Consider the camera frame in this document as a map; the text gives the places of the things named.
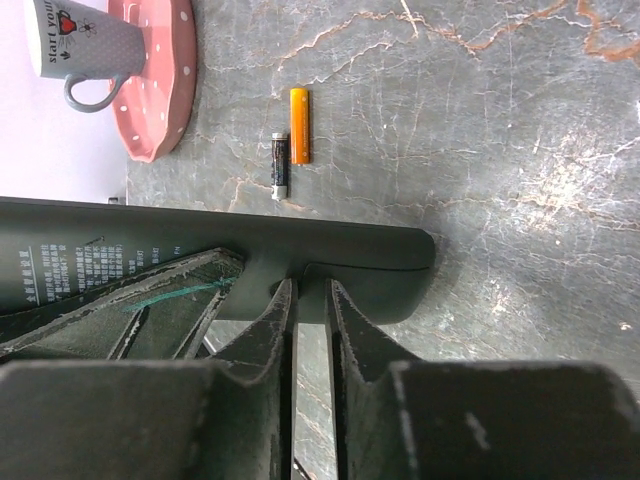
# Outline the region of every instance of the green scratch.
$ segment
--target green scratch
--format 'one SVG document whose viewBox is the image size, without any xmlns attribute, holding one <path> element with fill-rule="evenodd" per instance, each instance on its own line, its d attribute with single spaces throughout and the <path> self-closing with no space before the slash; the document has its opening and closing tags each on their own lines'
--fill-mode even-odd
<svg viewBox="0 0 640 480">
<path fill-rule="evenodd" d="M 164 300 L 169 300 L 170 298 L 183 297 L 184 295 L 189 295 L 193 292 L 199 292 L 200 290 L 209 290 L 211 288 L 221 288 L 225 285 L 229 285 L 230 283 L 235 282 L 238 277 L 229 277 L 224 278 L 218 282 L 206 283 L 204 285 L 196 285 L 195 287 L 183 288 L 181 290 L 176 290 L 174 292 L 163 293 L 162 295 L 158 295 L 157 297 L 149 298 L 147 300 L 143 300 L 142 302 L 136 303 L 129 307 L 124 308 L 123 312 L 136 312 L 138 310 L 143 309 L 144 307 L 148 307 L 158 302 L 162 302 Z"/>
</svg>

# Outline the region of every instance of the mug handle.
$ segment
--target mug handle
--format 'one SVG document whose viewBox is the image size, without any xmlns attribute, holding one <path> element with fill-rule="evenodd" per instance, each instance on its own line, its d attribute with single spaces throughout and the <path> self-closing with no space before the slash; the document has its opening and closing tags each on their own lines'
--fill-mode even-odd
<svg viewBox="0 0 640 480">
<path fill-rule="evenodd" d="M 111 104 L 111 102 L 113 102 L 113 99 L 116 98 L 116 95 L 118 94 L 122 86 L 125 84 L 125 82 L 129 80 L 130 76 L 131 75 L 120 75 L 120 74 L 115 75 L 113 77 L 113 81 L 115 82 L 113 85 L 113 89 L 111 90 L 111 93 L 109 93 L 107 98 L 105 98 L 101 102 L 96 103 L 95 105 L 86 105 L 84 103 L 80 103 L 74 98 L 72 90 L 73 90 L 73 87 L 75 87 L 77 84 L 84 82 L 86 80 L 89 80 L 89 78 L 86 77 L 85 75 L 77 75 L 77 74 L 67 75 L 67 78 L 64 84 L 64 99 L 67 101 L 67 103 L 71 108 L 75 108 L 79 112 L 82 112 L 82 113 L 99 112 L 100 110 L 104 110 L 105 108 L 107 108 Z"/>
</svg>

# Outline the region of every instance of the orange battery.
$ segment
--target orange battery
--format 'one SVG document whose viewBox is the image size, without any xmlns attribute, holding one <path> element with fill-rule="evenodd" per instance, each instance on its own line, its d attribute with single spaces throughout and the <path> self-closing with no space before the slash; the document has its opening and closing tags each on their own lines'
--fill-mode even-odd
<svg viewBox="0 0 640 480">
<path fill-rule="evenodd" d="M 309 146 L 309 91 L 306 88 L 291 90 L 291 163 L 311 163 Z"/>
</svg>

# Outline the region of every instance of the black plastic object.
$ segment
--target black plastic object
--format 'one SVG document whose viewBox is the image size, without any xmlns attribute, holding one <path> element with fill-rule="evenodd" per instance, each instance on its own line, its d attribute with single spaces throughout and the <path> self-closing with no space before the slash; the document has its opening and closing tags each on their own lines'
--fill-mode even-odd
<svg viewBox="0 0 640 480">
<path fill-rule="evenodd" d="M 334 278 L 375 323 L 402 321 L 435 261 L 434 242 L 419 229 L 0 198 L 0 314 L 218 247 L 245 260 L 219 313 L 227 320 L 254 320 L 292 278 L 301 321 L 322 323 L 323 282 Z"/>
<path fill-rule="evenodd" d="M 640 410 L 612 371 L 426 362 L 325 291 L 339 480 L 640 478 Z M 0 478 L 310 478 L 292 462 L 297 293 L 283 280 L 209 359 L 0 367 Z"/>
<path fill-rule="evenodd" d="M 42 349 L 45 358 L 194 358 L 242 269 L 214 249 L 0 316 L 0 362 L 42 358 Z"/>
</svg>

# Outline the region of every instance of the black battery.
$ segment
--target black battery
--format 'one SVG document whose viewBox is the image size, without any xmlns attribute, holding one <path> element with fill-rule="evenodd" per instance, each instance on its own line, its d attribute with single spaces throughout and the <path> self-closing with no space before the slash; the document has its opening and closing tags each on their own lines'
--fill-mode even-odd
<svg viewBox="0 0 640 480">
<path fill-rule="evenodd" d="M 271 135 L 271 156 L 271 197 L 284 200 L 289 195 L 289 136 L 286 133 Z"/>
</svg>

